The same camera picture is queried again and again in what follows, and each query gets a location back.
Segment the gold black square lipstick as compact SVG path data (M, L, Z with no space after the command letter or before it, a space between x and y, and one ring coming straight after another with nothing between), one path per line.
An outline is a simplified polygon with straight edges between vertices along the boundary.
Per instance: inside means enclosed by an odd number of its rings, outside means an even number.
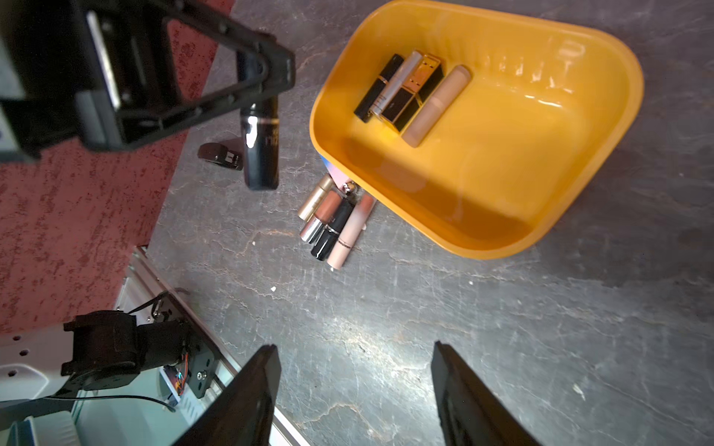
M395 132L402 133L443 79L442 60L423 54L418 67L405 79L379 119Z

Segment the black lipstick tube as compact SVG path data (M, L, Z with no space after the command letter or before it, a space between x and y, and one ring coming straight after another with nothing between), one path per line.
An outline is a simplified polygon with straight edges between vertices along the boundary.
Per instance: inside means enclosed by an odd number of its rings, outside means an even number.
M403 56L394 54L383 67L370 89L364 94L353 112L362 122L367 123L370 120L372 106L404 61L405 58Z
M241 89L241 130L244 142L245 184L252 191L276 190L279 186L279 119L278 98L247 102L262 84Z

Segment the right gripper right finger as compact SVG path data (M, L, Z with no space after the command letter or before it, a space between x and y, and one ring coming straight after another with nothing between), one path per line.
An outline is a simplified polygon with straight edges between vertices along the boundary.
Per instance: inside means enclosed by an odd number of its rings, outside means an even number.
M447 445L537 445L450 345L437 341L431 375Z

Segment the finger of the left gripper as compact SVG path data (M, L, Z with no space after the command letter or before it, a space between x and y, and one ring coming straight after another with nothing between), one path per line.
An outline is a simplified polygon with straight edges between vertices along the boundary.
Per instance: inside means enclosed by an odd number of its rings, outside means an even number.
M294 53L201 1L80 1L89 86L77 92L78 136L94 152L127 152L295 85ZM172 33L215 43L198 98L178 80Z

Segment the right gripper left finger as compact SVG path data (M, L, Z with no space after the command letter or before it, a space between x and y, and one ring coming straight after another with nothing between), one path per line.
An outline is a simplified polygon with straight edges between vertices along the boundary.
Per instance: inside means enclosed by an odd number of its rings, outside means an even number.
M275 345L261 347L177 445L267 445L281 364Z

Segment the black lipstick group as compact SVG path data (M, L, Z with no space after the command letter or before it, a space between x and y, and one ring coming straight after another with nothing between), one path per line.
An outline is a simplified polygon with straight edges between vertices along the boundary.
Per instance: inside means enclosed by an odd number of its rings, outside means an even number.
M331 221L325 226L318 241L312 247L311 254L319 261L325 261L335 247L338 237L344 229L351 213L353 213L354 203L351 199L344 199L338 206Z

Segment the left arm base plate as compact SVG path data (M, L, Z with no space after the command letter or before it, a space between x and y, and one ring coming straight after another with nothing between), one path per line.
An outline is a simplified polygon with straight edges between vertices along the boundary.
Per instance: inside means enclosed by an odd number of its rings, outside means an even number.
M157 365L179 400L204 397L216 378L219 350L178 297L168 294L152 305L146 363Z

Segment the pink lip gloss tube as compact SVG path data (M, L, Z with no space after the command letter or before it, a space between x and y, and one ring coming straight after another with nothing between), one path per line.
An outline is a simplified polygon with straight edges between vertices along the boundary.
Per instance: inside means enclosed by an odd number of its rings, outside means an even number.
M327 258L327 264L332 269L341 269L344 265L345 260L364 230L366 221L371 216L376 203L377 199L374 196L369 193L363 194L360 202L355 206L353 213L348 218L340 237L338 237L337 244Z

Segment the tan lipstick tube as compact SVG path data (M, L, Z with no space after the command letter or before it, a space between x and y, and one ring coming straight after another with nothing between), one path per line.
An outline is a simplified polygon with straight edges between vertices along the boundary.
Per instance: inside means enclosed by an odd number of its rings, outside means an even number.
M407 126L402 134L403 141L413 148L418 147L471 79L472 74L464 65L456 66L433 91L420 112Z

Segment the silver grey lipstick tube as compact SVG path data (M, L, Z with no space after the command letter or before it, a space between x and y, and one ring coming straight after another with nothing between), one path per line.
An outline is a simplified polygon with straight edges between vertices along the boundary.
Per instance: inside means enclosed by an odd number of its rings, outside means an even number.
M418 50L413 51L410 56L400 65L394 75L390 78L383 91L377 96L370 111L375 116L381 116L388 106L389 102L394 98L405 79L415 70L420 64L423 54Z

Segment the yellow plastic storage box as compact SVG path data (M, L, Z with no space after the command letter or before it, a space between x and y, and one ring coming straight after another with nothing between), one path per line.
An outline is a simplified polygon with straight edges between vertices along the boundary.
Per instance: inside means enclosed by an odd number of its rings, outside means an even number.
M358 102L394 54L431 53L472 81L418 147ZM312 144L399 217L464 258L542 238L591 181L643 101L641 65L595 29L433 1L368 16L312 108Z

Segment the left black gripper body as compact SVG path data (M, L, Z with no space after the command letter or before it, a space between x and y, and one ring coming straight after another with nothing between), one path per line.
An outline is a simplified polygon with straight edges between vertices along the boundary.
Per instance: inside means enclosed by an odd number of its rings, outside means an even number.
M40 159L78 138L94 152L124 152L102 72L100 6L92 1L1 4L1 160Z

